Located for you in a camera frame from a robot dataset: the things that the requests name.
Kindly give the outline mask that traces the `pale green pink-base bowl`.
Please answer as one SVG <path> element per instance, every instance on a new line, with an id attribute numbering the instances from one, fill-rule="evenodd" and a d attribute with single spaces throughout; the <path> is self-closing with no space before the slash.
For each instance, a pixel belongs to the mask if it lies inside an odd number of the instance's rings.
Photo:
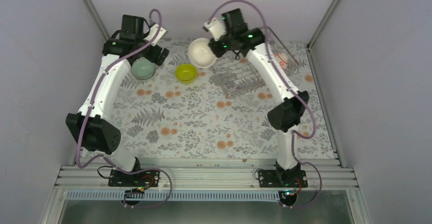
<path id="1" fill-rule="evenodd" d="M 132 75 L 138 80 L 148 80 L 153 77 L 156 65 L 146 58 L 137 59 L 131 67 Z"/>

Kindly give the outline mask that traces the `yellow bowl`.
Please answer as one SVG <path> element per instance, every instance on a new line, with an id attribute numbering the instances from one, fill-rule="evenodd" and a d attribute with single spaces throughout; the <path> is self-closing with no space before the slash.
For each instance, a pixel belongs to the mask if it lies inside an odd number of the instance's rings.
<path id="1" fill-rule="evenodd" d="M 190 84 L 198 77 L 198 70 L 191 64 L 181 64 L 175 70 L 175 77 L 182 84 Z"/>

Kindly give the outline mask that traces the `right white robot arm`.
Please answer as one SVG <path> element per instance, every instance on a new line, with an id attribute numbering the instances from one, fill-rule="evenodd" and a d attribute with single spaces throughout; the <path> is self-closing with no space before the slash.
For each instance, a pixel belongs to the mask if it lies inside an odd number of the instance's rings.
<path id="1" fill-rule="evenodd" d="M 223 13 L 222 20 L 210 17 L 204 28 L 211 34 L 207 44 L 211 64 L 229 51 L 241 54 L 270 89 L 276 102 L 276 106 L 267 113 L 268 121 L 278 135 L 276 180 L 279 185 L 288 187 L 301 171 L 293 150 L 293 133 L 307 108 L 308 92 L 294 86 L 278 64 L 268 43 L 267 27 L 250 29 L 240 9 Z"/>

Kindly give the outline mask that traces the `beige bowl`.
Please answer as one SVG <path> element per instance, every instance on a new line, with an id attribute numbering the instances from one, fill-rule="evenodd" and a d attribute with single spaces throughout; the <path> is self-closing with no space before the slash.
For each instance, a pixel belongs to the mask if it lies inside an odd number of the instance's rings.
<path id="1" fill-rule="evenodd" d="M 190 43 L 187 55 L 192 65 L 208 68 L 216 62 L 217 57 L 210 49 L 209 43 L 210 40 L 207 38 L 198 38 Z"/>

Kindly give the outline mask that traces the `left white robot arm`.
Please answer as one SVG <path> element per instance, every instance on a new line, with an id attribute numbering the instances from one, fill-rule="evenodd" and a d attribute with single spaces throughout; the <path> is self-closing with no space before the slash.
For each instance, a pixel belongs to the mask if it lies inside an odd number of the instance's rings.
<path id="1" fill-rule="evenodd" d="M 123 15 L 120 30 L 104 43 L 101 64 L 90 93 L 75 114 L 69 113 L 66 125 L 77 143 L 75 163 L 83 169 L 96 158 L 103 158 L 130 186 L 142 178 L 138 159 L 120 145 L 120 130 L 108 122 L 120 85 L 139 59 L 162 65 L 169 51 L 157 45 L 167 32 L 162 22 L 147 22 L 143 17 Z"/>

